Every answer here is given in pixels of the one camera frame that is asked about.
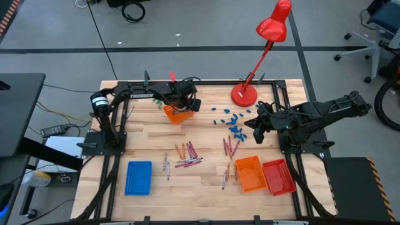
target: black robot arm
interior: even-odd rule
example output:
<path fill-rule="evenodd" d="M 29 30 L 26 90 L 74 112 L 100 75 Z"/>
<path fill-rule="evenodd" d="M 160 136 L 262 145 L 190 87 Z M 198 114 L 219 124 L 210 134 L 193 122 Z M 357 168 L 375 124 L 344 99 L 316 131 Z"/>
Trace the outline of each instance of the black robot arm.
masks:
<path fill-rule="evenodd" d="M 357 91 L 327 102 L 305 102 L 278 112 L 270 104 L 259 101 L 258 117 L 244 124 L 254 129 L 258 144 L 264 139 L 264 132 L 277 131 L 289 134 L 288 144 L 304 144 L 312 133 L 343 118 L 365 116 L 371 109 Z"/>
<path fill-rule="evenodd" d="M 118 135 L 115 127 L 109 120 L 109 115 L 128 99 L 154 98 L 170 105 L 177 112 L 199 111 L 201 100 L 196 99 L 197 89 L 192 79 L 173 82 L 154 82 L 137 85 L 128 81 L 119 81 L 114 88 L 105 88 L 95 92 L 91 97 L 93 113 L 91 116 L 100 123 L 101 132 L 104 136 L 105 148 L 114 149 L 118 147 Z M 108 94 L 113 94 L 114 99 L 109 103 Z"/>

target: black metal frame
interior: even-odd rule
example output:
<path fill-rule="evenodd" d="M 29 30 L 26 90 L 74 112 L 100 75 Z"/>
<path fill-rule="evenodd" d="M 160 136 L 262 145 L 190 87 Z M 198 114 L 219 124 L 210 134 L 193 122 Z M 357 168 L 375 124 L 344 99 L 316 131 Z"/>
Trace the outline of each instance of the black metal frame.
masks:
<path fill-rule="evenodd" d="M 141 81 L 133 81 L 129 82 L 131 84 L 135 85 L 140 85 L 143 84 Z M 208 81 L 194 81 L 195 85 L 235 85 L 235 84 L 240 84 L 242 81 L 240 80 L 208 80 Z M 251 84 L 258 84 L 257 81 L 251 81 Z M 284 103 L 286 107 L 290 106 L 289 103 L 289 96 L 288 92 L 286 90 L 286 82 L 285 80 L 268 80 L 268 81 L 262 81 L 261 84 L 258 85 L 271 85 L 272 87 L 272 93 L 274 94 L 274 100 L 277 103 L 279 102 L 279 94 L 278 94 L 278 88 L 281 88 L 282 90 L 282 95 L 284 98 Z M 122 119 L 120 123 L 120 132 L 124 133 L 125 132 L 125 123 L 126 123 L 126 112 L 128 110 L 128 102 L 129 101 L 124 101 L 124 106 L 122 110 Z M 112 114 L 111 117 L 111 124 L 113 126 L 116 125 L 116 118 L 117 118 L 118 110 L 115 110 Z M 303 167 L 303 162 L 301 161 L 300 155 L 296 156 L 298 158 L 297 160 L 297 166 L 300 174 L 304 174 L 304 167 Z M 101 179 L 99 183 L 99 187 L 101 187 L 104 184 L 104 180 L 107 177 L 108 173 L 108 167 L 109 167 L 109 156 L 104 156 L 104 162 L 102 166 L 102 171 L 101 171 Z M 114 164 L 117 164 L 117 173 L 118 173 L 118 167 L 119 167 L 119 162 L 121 160 L 120 156 L 115 156 L 114 158 Z M 106 219 L 111 219 L 111 216 L 113 214 L 113 206 L 114 206 L 114 199 L 115 199 L 115 190 L 116 190 L 116 183 L 117 183 L 117 178 L 118 176 L 115 177 L 115 179 L 111 183 L 111 188 L 109 192 L 109 197 L 108 197 L 108 204 L 107 204 L 107 213 L 106 213 Z M 306 183 L 306 177 L 305 175 L 302 177 L 303 181 Z M 293 198 L 293 205 L 294 205 L 294 211 L 296 213 L 296 216 L 301 216 L 301 207 L 299 203 L 299 197 L 297 191 L 292 193 L 292 198 Z M 309 203 L 307 197 L 305 196 L 306 199 L 306 205 L 307 207 L 307 213 L 309 216 L 313 216 L 313 211 L 311 204 Z M 99 201 L 97 204 L 95 210 L 94 210 L 94 219 L 100 219 L 100 213 L 101 213 L 101 207 L 102 207 L 103 201 Z M 199 223 L 199 224 L 272 224 L 272 220 L 266 220 L 262 221 L 259 219 L 259 216 L 254 216 L 255 220 L 248 220 L 248 221 L 163 221 L 163 222 L 154 222 L 152 221 L 151 224 L 168 224 L 171 222 L 171 224 L 193 224 L 193 223 Z M 144 221 L 135 221 L 135 224 L 150 224 L 149 217 L 145 217 Z"/>

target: wooden table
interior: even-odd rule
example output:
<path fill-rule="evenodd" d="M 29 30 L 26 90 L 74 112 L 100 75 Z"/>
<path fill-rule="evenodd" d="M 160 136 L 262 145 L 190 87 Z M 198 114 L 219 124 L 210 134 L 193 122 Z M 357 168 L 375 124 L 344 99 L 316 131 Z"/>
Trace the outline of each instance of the wooden table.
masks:
<path fill-rule="evenodd" d="M 112 88 L 116 84 L 117 81 L 103 81 L 101 88 Z M 307 101 L 300 79 L 288 79 L 286 84 L 292 106 Z M 276 132 L 265 133 L 264 142 L 256 144 L 253 130 L 243 124 L 257 116 L 255 106 L 249 107 L 251 113 L 248 113 L 246 109 L 234 105 L 230 97 L 232 86 L 229 85 L 198 85 L 196 88 L 197 98 L 202 100 L 201 110 L 180 125 L 171 124 L 164 111 L 159 110 L 152 99 L 131 100 L 129 103 L 128 109 L 132 104 L 135 108 L 126 123 L 126 152 L 119 165 L 112 220 L 142 221 L 144 216 L 150 216 L 152 221 L 252 220 L 254 215 L 260 215 L 261 219 L 294 219 L 296 215 L 290 194 L 274 197 L 267 189 L 244 193 L 240 179 L 235 181 L 234 178 L 233 165 L 237 159 L 257 155 L 261 163 L 264 163 L 284 158 Z M 270 85 L 259 85 L 256 89 L 260 100 L 270 103 L 274 101 Z M 230 109 L 231 113 L 225 114 L 223 109 Z M 230 161 L 225 156 L 222 140 L 231 133 L 220 119 L 229 121 L 232 113 L 244 114 L 237 125 L 243 128 L 248 138 L 239 145 L 233 161 Z M 94 120 L 92 128 L 99 129 L 98 126 Z M 175 168 L 179 156 L 174 146 L 188 141 L 193 143 L 199 156 L 204 159 L 195 166 Z M 168 153 L 171 163 L 169 181 L 163 171 L 164 153 Z M 96 156 L 83 168 L 72 218 L 82 213 L 97 192 L 103 159 L 104 156 Z M 323 162 L 312 154 L 304 154 L 302 160 L 310 190 L 329 212 L 335 214 Z M 124 195 L 129 161 L 152 161 L 149 196 Z M 231 162 L 231 175 L 222 191 L 223 174 L 228 162 Z M 112 165 L 113 159 L 110 160 L 109 167 Z M 297 191 L 302 213 L 305 215 L 303 193 L 299 187 Z M 108 192 L 104 195 L 102 217 L 106 215 L 107 199 Z"/>

